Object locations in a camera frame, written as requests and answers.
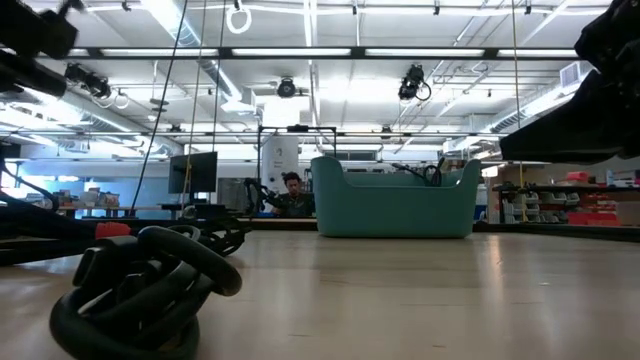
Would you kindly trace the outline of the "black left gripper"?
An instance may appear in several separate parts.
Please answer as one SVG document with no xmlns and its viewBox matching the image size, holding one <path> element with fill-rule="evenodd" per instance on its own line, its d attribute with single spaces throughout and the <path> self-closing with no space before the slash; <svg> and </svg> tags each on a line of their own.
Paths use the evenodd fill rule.
<svg viewBox="0 0 640 360">
<path fill-rule="evenodd" d="M 35 12 L 22 0 L 0 0 L 0 44 L 22 57 L 44 53 L 63 59 L 74 47 L 78 29 L 66 16 L 71 9 L 84 11 L 82 0 L 62 0 L 59 10 Z"/>
</svg>

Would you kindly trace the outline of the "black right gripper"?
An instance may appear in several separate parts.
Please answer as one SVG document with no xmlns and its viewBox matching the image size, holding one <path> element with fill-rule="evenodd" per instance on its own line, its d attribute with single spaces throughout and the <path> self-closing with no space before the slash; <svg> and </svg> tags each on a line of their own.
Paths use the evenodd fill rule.
<svg viewBox="0 0 640 360">
<path fill-rule="evenodd" d="M 616 68 L 616 58 L 626 44 L 638 39 L 640 0 L 612 0 L 604 13 L 581 30 L 574 50 L 580 59 L 607 73 Z M 640 145 L 624 146 L 638 137 L 640 75 L 605 76 L 593 71 L 567 103 L 502 139 L 501 154 L 509 161 L 596 164 L 640 157 Z"/>
</svg>

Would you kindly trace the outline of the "black cable grey plugs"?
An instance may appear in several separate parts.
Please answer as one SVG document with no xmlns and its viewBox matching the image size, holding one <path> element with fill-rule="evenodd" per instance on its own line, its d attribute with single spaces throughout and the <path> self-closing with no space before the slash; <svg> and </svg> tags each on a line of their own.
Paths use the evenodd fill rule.
<svg viewBox="0 0 640 360">
<path fill-rule="evenodd" d="M 411 168 L 400 163 L 392 163 L 392 167 L 399 171 L 408 172 L 419 179 L 421 179 L 427 187 L 440 187 L 442 185 L 442 166 L 445 162 L 445 158 L 442 157 L 438 160 L 436 165 L 427 165 L 421 170 Z"/>
</svg>

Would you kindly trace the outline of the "black cable bundle red tie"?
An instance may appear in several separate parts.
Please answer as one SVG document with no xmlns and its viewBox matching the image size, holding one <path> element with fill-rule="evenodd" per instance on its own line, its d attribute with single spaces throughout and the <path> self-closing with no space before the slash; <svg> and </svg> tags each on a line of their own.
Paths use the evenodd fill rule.
<svg viewBox="0 0 640 360">
<path fill-rule="evenodd" d="M 189 227 L 214 252 L 228 256 L 251 229 L 234 217 L 213 220 L 77 220 L 0 192 L 0 267 L 78 255 L 97 240 L 133 236 L 148 226 L 184 233 Z"/>
</svg>

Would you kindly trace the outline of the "shelf with storage bins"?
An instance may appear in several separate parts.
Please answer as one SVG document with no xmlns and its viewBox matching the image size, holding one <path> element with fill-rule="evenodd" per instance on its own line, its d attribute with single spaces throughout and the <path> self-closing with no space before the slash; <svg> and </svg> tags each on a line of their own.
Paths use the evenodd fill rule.
<svg viewBox="0 0 640 360">
<path fill-rule="evenodd" d="M 497 204 L 488 221 L 640 228 L 640 171 L 608 170 L 603 180 L 589 175 L 587 183 L 569 182 L 565 176 L 547 184 L 498 184 L 493 188 Z"/>
</svg>

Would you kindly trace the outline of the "cluttered background table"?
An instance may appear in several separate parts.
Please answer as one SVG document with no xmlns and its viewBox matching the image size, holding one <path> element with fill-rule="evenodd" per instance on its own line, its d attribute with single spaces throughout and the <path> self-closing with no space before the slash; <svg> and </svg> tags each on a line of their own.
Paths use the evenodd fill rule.
<svg viewBox="0 0 640 360">
<path fill-rule="evenodd" d="M 102 192 L 99 188 L 90 188 L 78 196 L 68 190 L 55 192 L 58 196 L 59 207 L 56 213 L 69 218 L 94 218 L 95 212 L 103 212 L 104 218 L 136 218 L 141 211 L 160 211 L 160 205 L 135 206 L 122 205 L 120 195 Z"/>
</svg>

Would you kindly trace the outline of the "teal plastic bin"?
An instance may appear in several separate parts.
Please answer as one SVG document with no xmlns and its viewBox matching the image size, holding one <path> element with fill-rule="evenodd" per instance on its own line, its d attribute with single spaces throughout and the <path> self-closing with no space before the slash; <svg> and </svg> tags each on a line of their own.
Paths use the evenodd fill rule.
<svg viewBox="0 0 640 360">
<path fill-rule="evenodd" d="M 464 238 L 471 234 L 480 162 L 427 186 L 404 173 L 346 172 L 332 157 L 311 161 L 317 229 L 338 238 Z"/>
</svg>

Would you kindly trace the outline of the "dark monitor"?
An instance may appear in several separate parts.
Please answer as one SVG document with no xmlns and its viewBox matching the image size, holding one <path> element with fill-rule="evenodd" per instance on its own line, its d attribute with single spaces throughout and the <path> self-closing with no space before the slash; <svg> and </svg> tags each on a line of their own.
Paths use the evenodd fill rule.
<svg viewBox="0 0 640 360">
<path fill-rule="evenodd" d="M 215 192 L 217 187 L 216 152 L 175 156 L 170 158 L 168 192 Z"/>
</svg>

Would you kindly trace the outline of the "white cylinder tank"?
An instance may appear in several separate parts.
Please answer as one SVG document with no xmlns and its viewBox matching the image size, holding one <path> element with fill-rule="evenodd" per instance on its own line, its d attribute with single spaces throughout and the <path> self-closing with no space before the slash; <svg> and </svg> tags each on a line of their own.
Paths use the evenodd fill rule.
<svg viewBox="0 0 640 360">
<path fill-rule="evenodd" d="M 261 184 L 276 193 L 285 193 L 283 176 L 299 170 L 297 137 L 272 136 L 261 150 Z"/>
</svg>

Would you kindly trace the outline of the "person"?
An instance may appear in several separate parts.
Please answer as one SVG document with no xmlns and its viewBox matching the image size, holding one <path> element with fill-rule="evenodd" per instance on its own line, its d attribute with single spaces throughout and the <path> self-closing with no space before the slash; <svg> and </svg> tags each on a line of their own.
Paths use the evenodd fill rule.
<svg viewBox="0 0 640 360">
<path fill-rule="evenodd" d="M 301 178 L 296 172 L 283 175 L 287 192 L 276 197 L 280 207 L 273 206 L 271 212 L 285 218 L 312 217 L 315 213 L 315 201 L 312 193 L 303 192 Z"/>
</svg>

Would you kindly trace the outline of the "black overhead frame bar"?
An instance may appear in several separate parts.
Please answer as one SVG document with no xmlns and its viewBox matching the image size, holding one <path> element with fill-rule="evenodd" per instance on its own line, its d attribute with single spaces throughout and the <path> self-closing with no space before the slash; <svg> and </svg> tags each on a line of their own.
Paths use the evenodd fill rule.
<svg viewBox="0 0 640 360">
<path fill-rule="evenodd" d="M 74 48 L 70 59 L 170 60 L 170 59 L 305 59 L 305 60 L 577 60 L 572 48 L 474 47 L 204 47 L 200 48 Z"/>
</svg>

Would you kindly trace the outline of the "black background rig frame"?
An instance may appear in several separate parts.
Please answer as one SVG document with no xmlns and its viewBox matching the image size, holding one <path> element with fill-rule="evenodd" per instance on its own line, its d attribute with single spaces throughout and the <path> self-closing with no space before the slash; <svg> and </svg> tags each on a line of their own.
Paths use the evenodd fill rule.
<svg viewBox="0 0 640 360">
<path fill-rule="evenodd" d="M 264 126 L 259 125 L 256 135 L 256 151 L 257 151 L 257 163 L 256 163 L 256 177 L 254 179 L 248 179 L 245 181 L 245 188 L 247 198 L 250 201 L 247 212 L 251 216 L 259 216 L 265 213 L 268 216 L 274 215 L 271 212 L 272 207 L 280 207 L 276 197 L 284 193 L 276 193 L 269 188 L 261 184 L 261 150 L 263 143 L 272 136 L 292 136 L 298 138 L 299 143 L 299 170 L 296 172 L 301 178 L 301 188 L 304 190 L 304 181 L 302 179 L 302 170 L 300 169 L 300 155 L 302 153 L 302 147 L 300 145 L 301 140 L 311 139 L 320 140 L 329 136 L 331 139 L 330 144 L 337 145 L 337 129 L 335 127 L 325 126 L 308 126 L 308 125 L 288 125 L 288 126 Z"/>
</svg>

